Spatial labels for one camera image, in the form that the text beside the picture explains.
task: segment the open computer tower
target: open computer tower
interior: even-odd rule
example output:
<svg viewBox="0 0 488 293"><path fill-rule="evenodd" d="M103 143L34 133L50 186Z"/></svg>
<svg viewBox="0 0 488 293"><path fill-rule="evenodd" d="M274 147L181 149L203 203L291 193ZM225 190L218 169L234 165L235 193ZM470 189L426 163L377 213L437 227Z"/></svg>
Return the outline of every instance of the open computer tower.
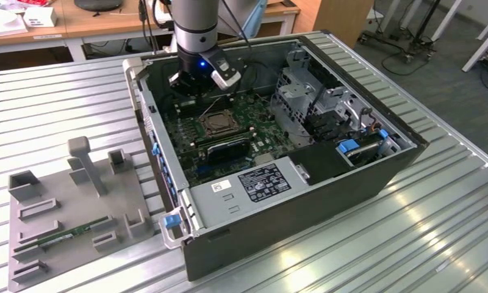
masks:
<svg viewBox="0 0 488 293"><path fill-rule="evenodd" d="M427 141L306 37L225 47L241 83L201 98L143 59L142 120L170 248L197 280L374 197Z"/></svg>

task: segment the green circuit board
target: green circuit board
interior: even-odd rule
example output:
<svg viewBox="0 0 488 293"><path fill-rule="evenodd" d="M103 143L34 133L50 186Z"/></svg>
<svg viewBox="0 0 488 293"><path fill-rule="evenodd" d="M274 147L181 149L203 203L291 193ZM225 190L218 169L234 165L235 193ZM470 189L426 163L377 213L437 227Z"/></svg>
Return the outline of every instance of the green circuit board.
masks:
<svg viewBox="0 0 488 293"><path fill-rule="evenodd" d="M255 158L263 154L271 154L278 159L295 149L270 112L269 99L255 94L242 95L233 99L225 109L205 115L182 118L178 115L165 116L166 128L191 186L255 167ZM218 127L223 123L226 128L219 133ZM239 139L250 140L247 154L239 159L207 166L209 148Z"/></svg>

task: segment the power supply label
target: power supply label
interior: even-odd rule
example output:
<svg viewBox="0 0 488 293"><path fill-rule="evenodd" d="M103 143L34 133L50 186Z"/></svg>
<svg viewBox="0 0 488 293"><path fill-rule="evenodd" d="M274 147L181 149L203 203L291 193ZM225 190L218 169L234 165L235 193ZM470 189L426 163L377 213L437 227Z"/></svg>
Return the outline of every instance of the power supply label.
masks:
<svg viewBox="0 0 488 293"><path fill-rule="evenodd" d="M291 189L275 164L239 175L250 199L257 203Z"/></svg>

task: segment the computer case side panel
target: computer case side panel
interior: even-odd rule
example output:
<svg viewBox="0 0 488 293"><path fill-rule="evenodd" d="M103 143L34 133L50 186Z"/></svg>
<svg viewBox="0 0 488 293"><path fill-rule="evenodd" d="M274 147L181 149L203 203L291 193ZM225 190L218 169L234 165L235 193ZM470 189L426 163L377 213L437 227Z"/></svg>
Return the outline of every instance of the computer case side panel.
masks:
<svg viewBox="0 0 488 293"><path fill-rule="evenodd" d="M425 146L387 158L319 189L202 235L183 246L194 281L377 196L393 177L421 156Z"/></svg>

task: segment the caster wheel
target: caster wheel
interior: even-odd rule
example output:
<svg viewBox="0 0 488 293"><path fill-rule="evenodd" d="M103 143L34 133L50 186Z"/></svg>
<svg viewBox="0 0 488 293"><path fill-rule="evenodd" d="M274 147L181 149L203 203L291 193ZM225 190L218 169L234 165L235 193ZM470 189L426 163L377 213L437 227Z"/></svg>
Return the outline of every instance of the caster wheel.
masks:
<svg viewBox="0 0 488 293"><path fill-rule="evenodd" d="M367 36L363 35L362 38L359 39L361 44L363 45L365 43L367 43Z"/></svg>

